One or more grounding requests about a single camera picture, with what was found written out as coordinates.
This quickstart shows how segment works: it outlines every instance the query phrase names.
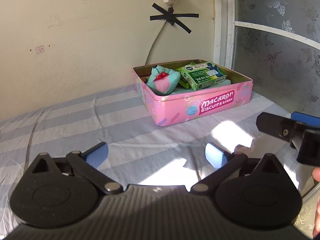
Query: stuffed animal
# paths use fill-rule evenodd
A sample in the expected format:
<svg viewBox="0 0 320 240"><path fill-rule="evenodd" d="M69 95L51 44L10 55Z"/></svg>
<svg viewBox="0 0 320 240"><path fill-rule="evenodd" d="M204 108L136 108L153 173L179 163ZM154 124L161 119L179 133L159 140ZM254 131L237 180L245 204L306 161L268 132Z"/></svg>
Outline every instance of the stuffed animal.
<svg viewBox="0 0 320 240"><path fill-rule="evenodd" d="M158 96L170 94L180 80L180 72L155 65L151 70L147 86Z"/></svg>

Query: bed sheet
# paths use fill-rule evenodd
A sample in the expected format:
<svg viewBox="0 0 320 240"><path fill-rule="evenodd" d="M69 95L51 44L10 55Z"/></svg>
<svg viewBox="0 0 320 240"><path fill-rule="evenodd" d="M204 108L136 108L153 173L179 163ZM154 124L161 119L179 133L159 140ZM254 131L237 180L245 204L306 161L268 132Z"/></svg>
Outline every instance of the bed sheet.
<svg viewBox="0 0 320 240"><path fill-rule="evenodd" d="M0 122L0 236L17 225L10 194L40 152L62 157L101 141L109 156L99 170L121 183L191 185L214 171L205 158L207 143L232 152L238 145L250 157L276 154L302 189L311 168L298 164L288 143L262 134L255 122L261 112L290 116L272 101L252 93L249 104L185 123L159 127L133 86L56 104Z"/></svg>

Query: green package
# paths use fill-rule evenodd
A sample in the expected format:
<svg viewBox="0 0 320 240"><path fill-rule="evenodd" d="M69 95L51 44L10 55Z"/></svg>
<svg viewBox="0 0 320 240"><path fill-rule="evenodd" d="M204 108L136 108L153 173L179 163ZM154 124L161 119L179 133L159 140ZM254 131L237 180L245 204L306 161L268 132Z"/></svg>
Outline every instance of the green package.
<svg viewBox="0 0 320 240"><path fill-rule="evenodd" d="M193 90L207 88L226 80L227 75L213 62L189 64L182 67L181 75Z"/></svg>
<svg viewBox="0 0 320 240"><path fill-rule="evenodd" d="M181 67L181 68L178 68L177 71L179 71L180 74L181 74L182 67ZM185 80L185 78L184 78L182 75L180 75L179 84L182 85L182 86L183 86L184 88L186 88L186 89L189 89L189 88L190 88L189 83L187 82L187 80Z"/></svg>

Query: power cord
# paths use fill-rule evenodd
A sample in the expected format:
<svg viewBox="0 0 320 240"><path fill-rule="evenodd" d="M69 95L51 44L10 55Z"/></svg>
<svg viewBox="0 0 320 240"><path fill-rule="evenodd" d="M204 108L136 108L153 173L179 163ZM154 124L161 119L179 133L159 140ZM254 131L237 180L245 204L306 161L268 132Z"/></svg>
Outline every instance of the power cord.
<svg viewBox="0 0 320 240"><path fill-rule="evenodd" d="M157 34L157 36L156 36L156 38L154 39L154 41L153 41L153 43L152 43L152 45L151 45L151 47L150 47L150 49L149 49L149 52L148 52L148 55L147 55L147 59L146 59L146 62L145 62L145 64L144 65L147 65L147 63L148 63L148 60L149 60L149 57L150 57L150 54L151 54L151 51L152 51L152 49L153 49L153 47L154 47L154 44L156 43L156 40L158 39L158 37L160 36L160 33L163 31L163 29L164 29L164 26L165 26L165 24L166 24L166 20L164 20L164 24L162 25L162 27L161 27L161 29L159 30L159 32L158 32L158 34Z"/></svg>

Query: pink tin box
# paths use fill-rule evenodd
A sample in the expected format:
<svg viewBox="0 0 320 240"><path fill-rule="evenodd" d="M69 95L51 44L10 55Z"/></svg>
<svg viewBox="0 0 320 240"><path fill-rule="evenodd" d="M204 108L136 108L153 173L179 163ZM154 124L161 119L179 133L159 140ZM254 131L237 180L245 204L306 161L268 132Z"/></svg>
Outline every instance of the pink tin box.
<svg viewBox="0 0 320 240"><path fill-rule="evenodd" d="M207 61L199 59L184 60L158 65L178 69L191 62L202 63ZM227 79L231 80L231 85L178 95L157 96L144 83L145 78L151 75L153 66L154 64L135 67L133 68L133 76L136 90L152 119L159 126L185 122L250 102L252 79L224 67L222 69L227 74Z"/></svg>

